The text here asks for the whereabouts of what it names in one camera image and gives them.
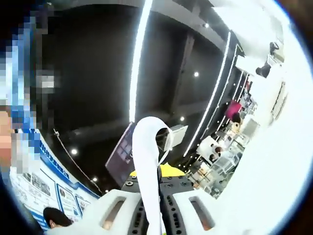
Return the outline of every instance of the display board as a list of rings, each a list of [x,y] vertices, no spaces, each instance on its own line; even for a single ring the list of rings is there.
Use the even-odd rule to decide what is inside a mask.
[[[122,187],[129,174],[135,170],[133,161],[133,132],[136,125],[131,122],[111,153],[105,166],[117,184]]]
[[[23,129],[19,133],[27,136],[27,140],[23,138],[27,144],[21,148],[25,163],[22,167],[11,167],[10,171],[16,196],[44,230],[49,229],[43,218],[45,207],[60,209],[72,221],[80,220],[86,206],[99,197],[62,166],[39,130]]]

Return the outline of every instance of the ceiling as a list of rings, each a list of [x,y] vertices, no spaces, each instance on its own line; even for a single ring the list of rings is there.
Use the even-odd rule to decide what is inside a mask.
[[[102,191],[118,187],[105,163],[129,124],[131,70],[142,11],[140,1],[134,1],[137,6],[131,6],[132,1],[126,2],[83,5],[80,1],[79,7],[71,7],[72,1],[64,5],[52,2],[48,6],[54,8],[53,16],[48,14],[49,34],[38,38],[42,44],[41,72],[54,77],[54,89],[36,88],[33,99],[37,118],[42,123],[41,132],[62,164],[96,193],[99,192],[94,185],[69,159],[53,129],[60,133],[67,149],[78,150],[73,156],[75,162],[90,178],[98,178]],[[173,166],[181,165],[183,170],[191,163],[190,156],[195,153],[201,135],[214,134],[238,82],[244,84],[241,71],[232,67],[234,51],[240,43],[231,33],[216,95],[183,158],[212,97],[229,32],[209,1],[190,2],[167,1],[171,11],[153,6],[144,36],[136,98],[136,121],[155,116],[170,127],[188,125],[182,143],[166,159]],[[194,76],[195,72],[199,73],[198,77]],[[206,130],[222,94],[219,108]]]

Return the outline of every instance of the black hair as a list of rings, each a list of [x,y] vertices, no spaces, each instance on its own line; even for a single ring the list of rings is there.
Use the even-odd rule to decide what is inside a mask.
[[[44,218],[50,228],[50,220],[63,227],[67,227],[72,224],[72,221],[62,211],[52,207],[46,207],[44,209]]]
[[[209,157],[210,161],[213,161],[213,157],[214,157],[214,154],[211,154]]]
[[[257,75],[262,76],[262,69],[261,69],[261,68],[257,68],[257,69],[255,70],[255,72],[256,72]]]
[[[240,123],[241,122],[240,113],[234,113],[233,116],[231,117],[231,121]]]

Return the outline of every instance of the cable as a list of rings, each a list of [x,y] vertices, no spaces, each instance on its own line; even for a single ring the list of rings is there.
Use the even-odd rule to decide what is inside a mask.
[[[98,185],[97,185],[93,180],[91,180],[91,179],[82,171],[82,169],[76,164],[76,162],[74,161],[74,159],[73,159],[73,158],[71,157],[71,155],[68,153],[67,149],[65,148],[64,144],[62,143],[62,141],[61,141],[61,139],[60,139],[60,134],[59,134],[59,132],[56,131],[54,128],[53,128],[53,131],[54,131],[55,136],[58,138],[60,144],[62,145],[63,149],[65,150],[65,152],[67,153],[67,155],[69,156],[69,158],[72,160],[72,162],[74,162],[74,164],[75,164],[75,165],[77,166],[77,168],[83,173],[83,175],[85,175],[85,177],[97,187],[97,189],[99,190],[99,192],[103,194],[103,192],[100,190],[100,188],[98,187]]]

